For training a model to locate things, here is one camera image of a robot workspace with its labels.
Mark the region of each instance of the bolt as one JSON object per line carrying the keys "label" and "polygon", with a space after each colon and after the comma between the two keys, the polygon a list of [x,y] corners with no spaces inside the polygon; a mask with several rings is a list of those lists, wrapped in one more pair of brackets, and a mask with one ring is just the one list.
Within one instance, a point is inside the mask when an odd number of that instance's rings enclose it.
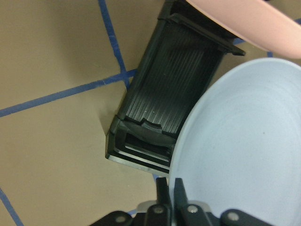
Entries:
{"label": "bolt", "polygon": [[195,205],[190,205],[187,207],[187,211],[189,213],[196,213],[196,212],[198,212],[198,208]]}
{"label": "bolt", "polygon": [[153,211],[155,212],[155,213],[163,213],[163,208],[161,207],[161,206],[155,206],[154,208],[153,208]]}
{"label": "bolt", "polygon": [[228,219],[233,220],[233,221],[238,221],[239,220],[239,215],[235,212],[230,212],[228,213]]}
{"label": "bolt", "polygon": [[126,220],[125,216],[119,216],[119,217],[116,217],[116,219],[115,219],[115,221],[117,223],[123,223],[123,222],[125,222],[125,220]]}

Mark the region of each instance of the silver screw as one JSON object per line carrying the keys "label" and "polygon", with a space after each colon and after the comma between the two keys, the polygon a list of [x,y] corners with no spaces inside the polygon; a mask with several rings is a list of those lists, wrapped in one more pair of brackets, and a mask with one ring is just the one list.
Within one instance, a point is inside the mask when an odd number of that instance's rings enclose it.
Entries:
{"label": "silver screw", "polygon": [[153,208],[153,211],[155,212],[155,213],[163,213],[163,208],[161,207],[161,206],[155,206],[154,208]]}
{"label": "silver screw", "polygon": [[235,212],[230,212],[228,213],[228,219],[233,220],[233,221],[238,221],[239,220],[239,215]]}
{"label": "silver screw", "polygon": [[117,223],[123,223],[123,222],[125,222],[125,220],[126,220],[125,216],[119,216],[119,217],[116,217],[116,219],[115,219],[115,221]]}
{"label": "silver screw", "polygon": [[196,213],[198,212],[198,208],[195,205],[190,205],[189,207],[187,207],[187,211],[189,213]]}

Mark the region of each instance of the pink object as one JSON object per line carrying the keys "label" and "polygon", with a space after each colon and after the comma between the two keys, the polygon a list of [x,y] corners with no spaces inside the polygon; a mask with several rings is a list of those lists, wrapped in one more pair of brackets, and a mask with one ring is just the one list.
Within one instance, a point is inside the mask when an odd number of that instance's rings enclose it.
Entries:
{"label": "pink object", "polygon": [[301,27],[263,0],[187,0],[204,15],[251,44],[301,58]]}

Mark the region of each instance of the ridged black surface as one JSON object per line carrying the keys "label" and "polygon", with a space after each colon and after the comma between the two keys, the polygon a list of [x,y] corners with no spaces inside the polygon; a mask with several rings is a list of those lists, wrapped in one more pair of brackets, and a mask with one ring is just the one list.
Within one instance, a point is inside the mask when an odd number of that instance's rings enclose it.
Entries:
{"label": "ridged black surface", "polygon": [[185,26],[166,23],[153,61],[131,96],[126,117],[146,119],[177,137],[191,108],[204,93],[223,53]]}

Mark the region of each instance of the black tray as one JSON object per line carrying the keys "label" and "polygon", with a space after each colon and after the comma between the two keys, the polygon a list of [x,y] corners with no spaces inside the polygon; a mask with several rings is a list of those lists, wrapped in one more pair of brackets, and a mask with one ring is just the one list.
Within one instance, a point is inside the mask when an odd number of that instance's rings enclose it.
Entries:
{"label": "black tray", "polygon": [[187,2],[167,0],[107,135],[106,158],[165,176],[191,109],[235,36]]}

